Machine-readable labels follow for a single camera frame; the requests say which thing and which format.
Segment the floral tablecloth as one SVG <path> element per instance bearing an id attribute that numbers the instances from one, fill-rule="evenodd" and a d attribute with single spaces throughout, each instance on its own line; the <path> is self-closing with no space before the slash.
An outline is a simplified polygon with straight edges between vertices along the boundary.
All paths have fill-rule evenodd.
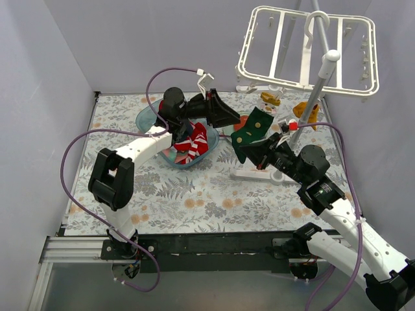
<path id="1" fill-rule="evenodd" d="M 131 141 L 136 117 L 159 95 L 101 95 L 69 209 L 67 236 L 104 235 L 102 207 L 88 191 L 97 152 Z M 136 171 L 130 212 L 141 234 L 207 233 L 231 231 L 293 231 L 313 222 L 329 225 L 305 207 L 295 185 L 233 179 L 235 169 L 253 170 L 240 163 L 227 139 L 199 163 L 185 169 L 170 166 L 162 156 L 148 160 Z"/>

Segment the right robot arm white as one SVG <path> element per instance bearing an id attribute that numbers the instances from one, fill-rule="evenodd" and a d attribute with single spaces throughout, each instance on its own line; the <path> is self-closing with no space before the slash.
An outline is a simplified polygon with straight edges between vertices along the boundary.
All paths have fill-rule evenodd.
<path id="1" fill-rule="evenodd" d="M 355 206 L 328 178 L 325 152 L 317 145 L 295 154 L 280 134 L 241 146 L 258 168 L 272 165 L 300 185 L 302 203 L 333 227 L 346 247 L 314 224 L 294 232 L 293 248 L 300 257 L 317 255 L 354 278 L 379 310 L 400 310 L 414 297 L 414 261 L 396 250 L 360 217 Z"/>

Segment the orange saucer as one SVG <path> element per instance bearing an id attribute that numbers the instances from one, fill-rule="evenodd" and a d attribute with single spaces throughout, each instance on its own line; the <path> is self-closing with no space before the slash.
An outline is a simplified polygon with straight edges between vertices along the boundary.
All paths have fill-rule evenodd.
<path id="1" fill-rule="evenodd" d="M 246 124 L 247 119 L 248 119 L 247 115 L 242 115 L 240 117 L 239 123 L 233 125 L 234 130 L 238 131 L 239 129 L 241 129 Z"/>

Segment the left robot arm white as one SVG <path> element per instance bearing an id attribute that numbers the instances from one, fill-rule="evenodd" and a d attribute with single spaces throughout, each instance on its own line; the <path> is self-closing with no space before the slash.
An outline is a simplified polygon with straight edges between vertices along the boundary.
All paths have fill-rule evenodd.
<path id="1" fill-rule="evenodd" d="M 204 119 L 212 128 L 239 123 L 240 115 L 225 104 L 215 89 L 186 100 L 183 91 L 170 87 L 156 112 L 156 121 L 140 137 L 115 150 L 103 148 L 88 183 L 88 190 L 104 210 L 111 247 L 122 258 L 138 252 L 138 233 L 128 204 L 134 193 L 135 171 L 151 157 L 197 135 L 193 119 Z"/>

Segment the dark navy blue sock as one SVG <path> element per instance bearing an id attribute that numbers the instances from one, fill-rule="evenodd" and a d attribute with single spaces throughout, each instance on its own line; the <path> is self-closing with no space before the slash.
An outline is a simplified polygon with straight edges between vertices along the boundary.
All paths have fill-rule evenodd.
<path id="1" fill-rule="evenodd" d="M 177 131 L 176 143 L 181 143 L 187 140 L 193 133 L 193 126 L 189 119 L 184 119 L 181 122 L 181 126 Z"/>

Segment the pink sock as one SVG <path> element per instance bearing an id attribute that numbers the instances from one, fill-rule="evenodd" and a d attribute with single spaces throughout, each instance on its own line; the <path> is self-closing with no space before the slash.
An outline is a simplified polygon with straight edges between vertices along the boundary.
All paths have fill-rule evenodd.
<path id="1" fill-rule="evenodd" d="M 188 150 L 178 151 L 174 147 L 163 150 L 162 156 L 168 163 L 174 165 L 185 165 L 193 161 Z"/>

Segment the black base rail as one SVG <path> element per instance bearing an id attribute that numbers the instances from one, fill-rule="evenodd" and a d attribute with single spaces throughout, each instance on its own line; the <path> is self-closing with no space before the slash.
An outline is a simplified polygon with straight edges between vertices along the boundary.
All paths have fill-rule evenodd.
<path id="1" fill-rule="evenodd" d="M 323 261 L 302 249 L 290 231 L 147 234 L 137 243 L 139 249 L 106 239 L 101 259 L 132 263 L 129 277 L 157 271 L 269 271 L 306 280 L 324 270 Z"/>

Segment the teal plastic basin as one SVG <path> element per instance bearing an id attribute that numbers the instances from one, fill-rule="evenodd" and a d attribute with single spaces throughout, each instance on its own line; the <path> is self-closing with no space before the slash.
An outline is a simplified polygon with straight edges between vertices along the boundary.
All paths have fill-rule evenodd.
<path id="1" fill-rule="evenodd" d="M 219 143 L 219 134 L 218 134 L 218 132 L 214 128 L 209 126 L 205 119 L 191 119 L 190 121 L 192 123 L 201 122 L 206 127 L 206 130 L 207 130 L 207 143 L 208 143 L 208 146 L 209 146 L 209 150 L 205 154 L 199 156 L 198 158 L 196 158 L 192 162 L 190 162 L 188 164 L 185 164 L 185 165 L 174 165 L 174 164 L 170 164 L 170 163 L 167 162 L 170 166 L 172 166 L 174 168 L 185 169 L 185 168 L 189 168 L 189 167 L 197 164 L 198 162 L 203 160 L 206 156 L 208 156 L 215 149 L 215 147 Z M 143 109 L 141 112 L 139 112 L 139 114 L 136 117 L 136 126 L 137 126 L 137 128 L 140 132 L 149 131 L 149 129 L 153 126 L 153 124 L 155 122 L 156 122 L 156 115 L 153 113 L 153 111 L 150 107 L 147 107 L 147 108 Z"/>

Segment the dark green sock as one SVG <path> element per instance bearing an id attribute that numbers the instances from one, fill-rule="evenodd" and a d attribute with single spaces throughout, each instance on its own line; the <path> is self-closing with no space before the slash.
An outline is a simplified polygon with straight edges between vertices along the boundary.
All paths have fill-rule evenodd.
<path id="1" fill-rule="evenodd" d="M 262 92 L 259 101 L 248 115 L 246 124 L 231 134 L 231 145 L 240 163 L 244 164 L 246 156 L 240 147 L 263 139 L 274 122 L 281 104 L 280 95 Z"/>

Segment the white clip hanger rack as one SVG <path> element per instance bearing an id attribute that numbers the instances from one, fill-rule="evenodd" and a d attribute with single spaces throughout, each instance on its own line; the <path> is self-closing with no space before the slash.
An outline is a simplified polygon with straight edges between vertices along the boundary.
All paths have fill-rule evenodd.
<path id="1" fill-rule="evenodd" d="M 250 72 L 246 69 L 246 63 L 250 47 L 254 40 L 254 33 L 257 27 L 257 17 L 262 12 L 270 14 L 278 14 L 279 21 L 276 31 L 276 38 L 274 40 L 274 50 L 270 63 L 269 73 L 267 75 L 260 75 L 258 73 Z M 281 37 L 285 24 L 285 18 L 290 17 L 292 20 L 297 18 L 304 18 L 305 25 L 303 27 L 303 43 L 302 43 L 302 58 L 300 63 L 300 73 L 298 80 L 286 80 L 278 78 L 278 71 L 285 59 L 288 48 L 281 47 Z M 362 42 L 364 51 L 365 70 L 362 74 L 362 79 L 368 80 L 369 85 L 364 90 L 351 89 L 343 86 L 343 59 L 342 49 L 344 41 L 344 32 L 346 31 L 346 23 L 351 22 L 361 24 L 366 27 L 366 35 Z M 335 73 L 334 86 L 322 86 L 320 88 L 323 93 L 330 93 L 336 95 L 347 95 L 351 97 L 366 98 L 376 94 L 379 90 L 379 72 L 377 62 L 377 42 L 375 33 L 375 23 L 364 16 L 349 16 L 338 14 L 326 14 L 322 10 L 315 10 L 313 12 L 302 12 L 298 10 L 289 10 L 283 8 L 276 8 L 272 6 L 257 6 L 252 10 L 248 28 L 244 36 L 244 43 L 239 53 L 239 60 L 235 66 L 237 77 L 242 77 L 253 83 L 262 82 L 270 86 L 285 87 L 288 89 L 298 91 L 312 91 L 315 86 L 309 83 L 309 76 L 311 70 L 311 55 L 314 42 L 314 25 L 322 26 L 319 29 L 320 37 L 323 43 L 322 64 L 318 72 L 318 79 L 328 82 L 333 73 Z"/>

